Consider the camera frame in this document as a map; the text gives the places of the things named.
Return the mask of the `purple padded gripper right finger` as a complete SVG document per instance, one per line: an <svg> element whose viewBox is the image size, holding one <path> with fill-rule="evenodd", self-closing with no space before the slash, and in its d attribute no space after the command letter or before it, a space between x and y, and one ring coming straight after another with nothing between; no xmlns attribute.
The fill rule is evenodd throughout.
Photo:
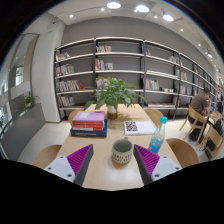
<svg viewBox="0 0 224 224"><path fill-rule="evenodd" d="M148 185L181 170L181 167L167 155L158 156L137 144L134 145L133 154L144 185Z"/></svg>

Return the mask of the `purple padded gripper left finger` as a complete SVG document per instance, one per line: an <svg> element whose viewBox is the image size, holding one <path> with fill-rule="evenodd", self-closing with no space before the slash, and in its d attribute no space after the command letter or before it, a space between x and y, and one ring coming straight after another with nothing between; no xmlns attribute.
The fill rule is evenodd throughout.
<svg viewBox="0 0 224 224"><path fill-rule="evenodd" d="M92 156L93 145L90 144L69 156L58 156L44 170L82 186Z"/></svg>

